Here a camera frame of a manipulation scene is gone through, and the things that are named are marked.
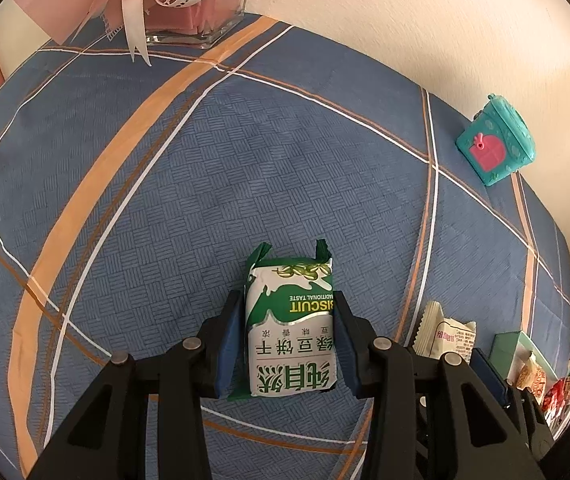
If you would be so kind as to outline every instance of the green and white snack package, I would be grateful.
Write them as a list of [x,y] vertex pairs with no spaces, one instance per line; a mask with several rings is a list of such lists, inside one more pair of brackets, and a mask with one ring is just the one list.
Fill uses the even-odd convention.
[[332,255],[316,241],[315,258],[264,260],[260,244],[247,261],[245,325],[250,391],[283,397],[326,390],[336,382]]

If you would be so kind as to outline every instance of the bed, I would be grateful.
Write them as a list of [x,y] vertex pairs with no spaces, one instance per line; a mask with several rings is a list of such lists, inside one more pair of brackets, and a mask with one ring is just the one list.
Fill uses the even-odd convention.
[[[570,255],[515,173],[492,187],[454,140],[468,120],[399,73],[248,15],[209,51],[90,22],[0,89],[0,471],[22,478],[114,350],[165,351],[220,311],[262,241],[311,254],[379,334],[407,344],[428,300],[526,332],[559,376]],[[203,400],[213,476],[357,478],[367,403]],[[147,476],[157,478],[155,407]]]

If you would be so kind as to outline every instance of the green box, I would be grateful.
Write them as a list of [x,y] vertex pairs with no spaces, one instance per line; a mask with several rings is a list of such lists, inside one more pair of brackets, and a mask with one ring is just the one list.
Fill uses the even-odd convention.
[[525,121],[503,96],[489,102],[456,140],[459,150],[486,186],[533,162],[536,145]]
[[541,354],[534,342],[524,332],[504,332],[494,336],[489,361],[504,379],[516,383],[520,369],[529,358],[529,352],[536,356],[536,362],[545,371],[545,389],[551,388],[558,380],[552,366]]

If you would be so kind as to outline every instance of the orange stripe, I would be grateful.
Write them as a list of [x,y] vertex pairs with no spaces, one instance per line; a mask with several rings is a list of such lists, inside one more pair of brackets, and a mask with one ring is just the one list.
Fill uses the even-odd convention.
[[[246,440],[252,440],[253,442],[260,442],[261,444],[267,444],[268,446],[278,446],[278,447],[286,447],[287,449],[297,449],[300,451],[310,451],[313,453],[329,453],[335,455],[342,455],[347,454],[348,451],[345,449],[332,449],[331,447],[315,447],[315,446],[305,446],[304,444],[293,444],[290,442],[283,442],[281,440],[274,440],[272,438],[263,438],[261,436],[256,436],[250,433],[246,433],[245,431],[238,431],[234,430],[233,428],[228,428],[226,426],[221,426],[216,422],[212,422],[210,420],[203,420],[203,426],[207,426],[209,428],[213,428],[217,431],[222,431],[223,433],[231,434],[240,438],[244,438]],[[354,454],[357,453],[358,447],[355,447],[353,452]]]
[[[276,20],[260,17],[208,51],[204,59],[223,61],[275,23]],[[31,275],[46,294],[52,289],[79,232],[114,174],[175,97],[210,69],[208,64],[192,63],[168,79],[140,105],[98,156],[54,224],[32,269]],[[41,303],[45,300],[45,297],[40,297]],[[41,310],[38,309],[34,298],[25,293],[12,330],[8,367],[8,391],[14,413],[19,461],[24,476],[27,476],[37,459],[36,448],[27,429],[27,413],[36,367],[40,321]]]
[[[16,272],[16,270],[14,269],[14,267],[12,267],[10,264],[8,264],[8,262],[6,261],[6,259],[0,254],[0,263],[1,265],[3,265],[10,274],[12,274],[12,276],[14,277],[14,279],[16,280],[16,282],[21,286],[21,288],[27,292],[36,302],[38,308],[41,310],[41,312],[43,313],[43,315],[54,325],[56,325],[57,321],[54,318],[54,316],[47,310],[46,306],[41,303],[41,301],[39,301],[39,299],[36,297],[36,294],[34,293],[34,290],[31,288],[31,286],[27,283],[27,281],[21,279],[21,276],[19,275],[18,272]],[[92,354],[92,352],[88,351],[88,349],[86,349],[78,339],[76,339],[73,335],[70,334],[65,334],[65,337],[76,347],[78,348],[81,353],[83,353],[86,357],[88,357],[90,360],[92,360],[93,362],[95,362],[96,364],[103,366],[105,365],[105,361],[103,361],[102,359],[99,359],[98,357],[96,357],[94,354]]]
[[[204,59],[207,59],[210,62],[217,62],[216,60],[220,59],[220,57],[221,57],[221,55],[217,54],[216,52],[209,52],[207,54],[211,57],[205,57],[204,56]],[[169,122],[169,124],[166,126],[166,128],[163,130],[163,132],[158,136],[158,138],[155,140],[155,142],[147,149],[147,152],[139,160],[139,163],[137,164],[134,171],[132,171],[132,173],[130,173],[130,176],[126,179],[125,183],[121,186],[121,189],[119,190],[119,192],[112,199],[112,202],[110,203],[109,207],[104,211],[101,218],[99,218],[97,225],[94,227],[94,230],[92,231],[92,234],[89,237],[88,243],[86,243],[86,247],[82,253],[82,256],[79,258],[78,262],[76,263],[76,267],[72,273],[72,278],[70,280],[68,280],[68,284],[67,284],[67,287],[65,290],[65,294],[63,295],[63,298],[60,301],[60,312],[57,316],[57,319],[59,321],[62,319],[63,314],[67,311],[67,308],[69,306],[68,300],[72,296],[73,285],[75,284],[76,280],[78,279],[78,277],[82,271],[83,266],[85,265],[86,261],[88,260],[88,257],[91,253],[94,242],[100,236],[104,225],[107,224],[107,222],[111,218],[110,217],[111,214],[117,208],[118,204],[121,202],[121,200],[123,199],[123,197],[125,196],[125,194],[129,190],[131,184],[139,176],[139,174],[142,173],[142,171],[144,170],[144,168],[147,165],[147,163],[149,162],[149,160],[155,155],[155,153],[158,151],[159,147],[161,147],[161,145],[165,142],[165,140],[170,136],[171,132],[174,130],[174,127],[178,124],[179,120],[181,120],[181,118],[183,117],[184,112],[186,112],[190,108],[190,106],[193,104],[193,102],[196,101],[196,99],[198,98],[198,95],[200,95],[201,92],[204,91],[204,89],[206,89],[208,86],[210,86],[212,83],[214,83],[216,78],[220,79],[223,77],[223,75],[220,75],[219,72],[217,72],[216,74],[217,75],[215,76],[215,78],[211,78],[211,79],[207,80],[202,85],[200,85],[197,89],[194,89],[192,94],[190,94],[190,96],[185,100],[183,105],[174,114],[174,117]],[[44,368],[45,369],[50,368],[51,358],[53,357],[53,352],[54,352],[54,347],[55,347],[55,342],[56,342],[56,335],[57,335],[57,327],[54,326],[50,332],[50,338],[48,340],[46,351],[45,351],[45,361],[44,361]],[[41,403],[41,409],[40,409],[41,416],[40,416],[40,421],[39,421],[37,435],[36,435],[37,442],[40,442],[41,439],[43,438],[43,433],[45,430],[47,407],[49,407],[49,403],[50,403],[50,395],[51,395],[50,384],[46,383],[45,394],[43,396],[43,402]]]
[[511,185],[514,189],[518,216],[520,217],[520,222],[523,224],[525,237],[527,238],[527,244],[529,245],[529,248],[527,248],[527,262],[525,264],[525,289],[523,291],[522,316],[520,318],[520,329],[523,332],[527,332],[527,329],[529,328],[529,317],[531,314],[531,302],[534,294],[534,241],[532,240],[529,222],[527,221],[527,215],[525,214],[525,206],[520,194],[520,185],[518,183],[516,173],[511,174]]
[[394,341],[398,342],[403,334],[403,329],[405,327],[405,319],[407,318],[407,313],[409,312],[409,306],[412,303],[412,298],[414,297],[414,288],[416,286],[416,280],[418,278],[418,271],[421,266],[421,258],[423,256],[423,245],[425,244],[425,233],[427,232],[427,217],[429,216],[430,209],[430,198],[431,198],[431,150],[430,150],[430,136],[428,133],[427,126],[427,112],[425,109],[425,94],[421,89],[421,98],[423,101],[423,123],[425,124],[425,135],[427,136],[427,152],[429,154],[429,164],[427,171],[427,196],[425,197],[425,208],[423,208],[423,223],[421,224],[421,236],[418,242],[418,253],[416,254],[416,262],[414,264],[414,271],[412,272],[412,279],[410,281],[409,290],[407,291],[407,296],[405,298],[405,304],[403,305],[403,310],[401,313],[401,319],[398,323],[398,329],[396,330],[396,335]]
[[361,447],[361,444],[363,444],[363,437],[365,436],[365,431],[367,431],[367,426],[369,425],[369,421],[371,420],[371,414],[373,411],[374,411],[373,407],[370,407],[369,410],[367,410],[367,415],[365,416],[365,420],[363,421],[363,426],[359,431],[359,435],[358,437],[356,437],[356,442],[354,442],[354,445],[351,448],[350,455],[347,457],[347,460],[345,461],[345,464],[343,465],[343,468],[341,469],[340,473],[338,473],[336,480],[343,480],[343,477],[347,474],[348,470],[350,469],[351,463],[354,461],[354,458],[356,458],[356,455],[359,452],[359,447]]

